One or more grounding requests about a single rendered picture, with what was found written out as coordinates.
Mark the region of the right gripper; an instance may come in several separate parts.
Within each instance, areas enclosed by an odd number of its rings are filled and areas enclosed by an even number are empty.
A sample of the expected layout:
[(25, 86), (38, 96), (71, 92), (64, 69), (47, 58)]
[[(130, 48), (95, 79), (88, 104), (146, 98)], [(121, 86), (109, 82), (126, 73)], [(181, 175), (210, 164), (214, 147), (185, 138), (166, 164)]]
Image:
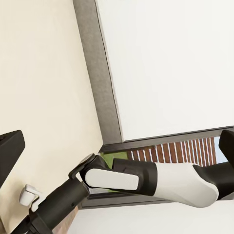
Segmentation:
[(58, 187), (40, 203), (10, 234), (53, 234), (52, 230), (75, 208), (71, 199)]

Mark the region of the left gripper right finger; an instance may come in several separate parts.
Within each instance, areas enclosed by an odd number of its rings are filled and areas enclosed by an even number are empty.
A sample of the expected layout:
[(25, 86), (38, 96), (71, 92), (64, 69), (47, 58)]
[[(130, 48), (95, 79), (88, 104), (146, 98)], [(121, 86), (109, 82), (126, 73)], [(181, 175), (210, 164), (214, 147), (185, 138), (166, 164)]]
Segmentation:
[(226, 129), (223, 130), (218, 147), (234, 169), (234, 132)]

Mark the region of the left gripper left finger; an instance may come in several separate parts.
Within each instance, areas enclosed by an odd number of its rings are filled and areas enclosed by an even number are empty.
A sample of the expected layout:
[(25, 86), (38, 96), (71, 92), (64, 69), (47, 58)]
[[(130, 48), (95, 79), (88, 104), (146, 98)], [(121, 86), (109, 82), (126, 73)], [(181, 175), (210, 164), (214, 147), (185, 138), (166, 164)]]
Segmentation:
[(25, 140), (22, 130), (0, 135), (0, 188), (24, 149)]

